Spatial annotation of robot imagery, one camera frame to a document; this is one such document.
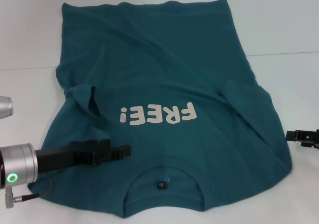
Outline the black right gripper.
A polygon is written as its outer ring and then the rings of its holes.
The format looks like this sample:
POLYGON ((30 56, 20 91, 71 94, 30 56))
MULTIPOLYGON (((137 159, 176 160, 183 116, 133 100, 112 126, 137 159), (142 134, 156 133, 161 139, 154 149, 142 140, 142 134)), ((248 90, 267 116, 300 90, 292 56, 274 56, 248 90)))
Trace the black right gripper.
POLYGON ((314 132, 304 130, 287 131, 286 140, 301 142, 302 147, 319 149, 319 129, 314 132))

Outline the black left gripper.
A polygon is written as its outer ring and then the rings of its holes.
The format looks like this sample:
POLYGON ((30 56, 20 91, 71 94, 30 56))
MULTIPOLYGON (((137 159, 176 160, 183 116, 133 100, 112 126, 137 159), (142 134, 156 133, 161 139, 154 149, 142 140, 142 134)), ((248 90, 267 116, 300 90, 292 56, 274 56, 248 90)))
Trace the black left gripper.
POLYGON ((73 166, 97 166, 120 161, 132 154, 130 145, 111 147, 109 139, 71 142, 65 146, 36 150, 38 173, 46 173, 73 166))

